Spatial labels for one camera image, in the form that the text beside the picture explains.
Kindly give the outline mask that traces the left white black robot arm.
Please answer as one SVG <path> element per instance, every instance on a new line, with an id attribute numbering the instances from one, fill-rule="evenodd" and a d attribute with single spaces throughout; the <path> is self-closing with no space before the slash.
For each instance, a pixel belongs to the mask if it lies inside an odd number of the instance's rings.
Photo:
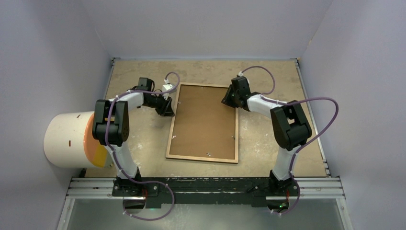
<path id="1" fill-rule="evenodd" d="M 145 106 L 155 109 L 159 116 L 174 116 L 169 94 L 178 85 L 164 79 L 162 89 L 155 91 L 153 80 L 140 78 L 136 86 L 124 93 L 109 100 L 98 100 L 95 104 L 92 136 L 107 149 L 117 170 L 118 186 L 124 186 L 124 190 L 131 196 L 142 192 L 143 182 L 127 143 L 130 134 L 129 113 Z"/>

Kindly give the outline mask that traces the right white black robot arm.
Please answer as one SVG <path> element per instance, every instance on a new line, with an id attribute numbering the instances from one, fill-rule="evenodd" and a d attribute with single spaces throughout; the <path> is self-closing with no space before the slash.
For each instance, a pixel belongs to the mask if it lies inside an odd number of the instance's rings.
<path id="1" fill-rule="evenodd" d="M 312 129 L 302 106 L 297 101 L 281 102 L 259 92 L 252 92 L 248 79 L 243 76 L 231 80 L 222 103 L 271 119 L 279 150 L 270 172 L 269 189 L 275 195 L 282 194 L 292 182 L 296 151 L 312 136 Z"/>

